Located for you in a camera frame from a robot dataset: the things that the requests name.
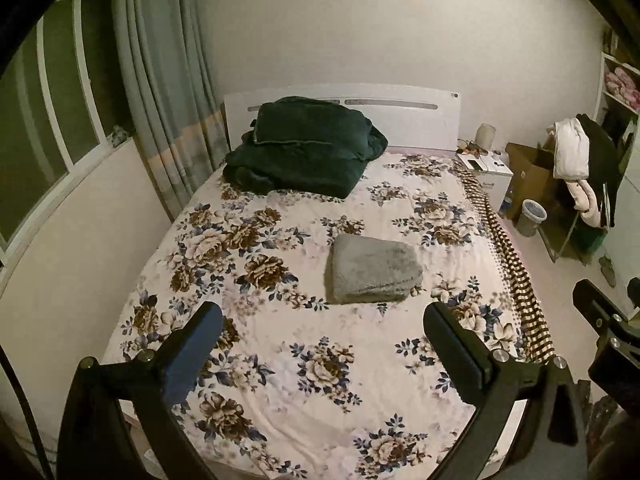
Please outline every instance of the green blanket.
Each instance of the green blanket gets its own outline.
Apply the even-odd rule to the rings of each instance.
[[[254,130],[227,154],[223,175],[260,194],[297,189],[346,198],[386,146],[386,137],[357,110],[285,97],[260,107]]]

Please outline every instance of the headboard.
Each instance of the headboard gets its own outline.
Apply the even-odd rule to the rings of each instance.
[[[331,100],[360,110],[382,132],[390,146],[456,149],[460,124],[460,94],[418,86],[369,83],[287,86],[225,96],[229,143],[234,150],[251,129],[263,103],[302,96]]]

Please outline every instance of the striped bedsheet trim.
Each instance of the striped bedsheet trim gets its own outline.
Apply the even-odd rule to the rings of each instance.
[[[520,317],[527,358],[529,361],[546,362],[555,354],[555,349],[540,302],[533,292],[529,273],[514,249],[509,235],[500,225],[498,216],[491,208],[478,180],[458,160],[454,161],[453,170],[490,234],[502,278],[511,293],[514,309]]]

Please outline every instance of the window frame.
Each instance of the window frame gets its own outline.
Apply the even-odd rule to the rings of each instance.
[[[107,139],[100,115],[95,104],[94,95],[91,90],[91,81],[84,55],[84,42],[82,39],[82,0],[72,1],[72,23],[74,34],[74,55],[76,58],[76,69],[81,84],[84,105],[89,115],[92,129],[98,140],[98,145],[92,148],[76,163],[73,163],[65,139],[56,118],[56,111],[50,93],[47,79],[47,65],[44,52],[44,19],[43,14],[36,24],[36,56],[38,63],[38,75],[40,79],[40,91],[44,99],[47,119],[49,121],[54,138],[58,145],[58,150],[66,166],[66,174],[62,176],[47,192],[36,202],[29,213],[24,217],[14,234],[9,240],[4,240],[0,234],[0,294],[4,291],[6,283],[11,273],[17,267],[20,258],[27,250],[30,242],[38,230],[49,219],[62,201],[74,190],[74,188],[84,180],[97,166],[100,165],[111,153],[114,152],[110,141]]]

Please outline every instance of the window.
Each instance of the window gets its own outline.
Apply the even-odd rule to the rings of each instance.
[[[0,267],[132,131],[110,0],[58,0],[0,78]]]

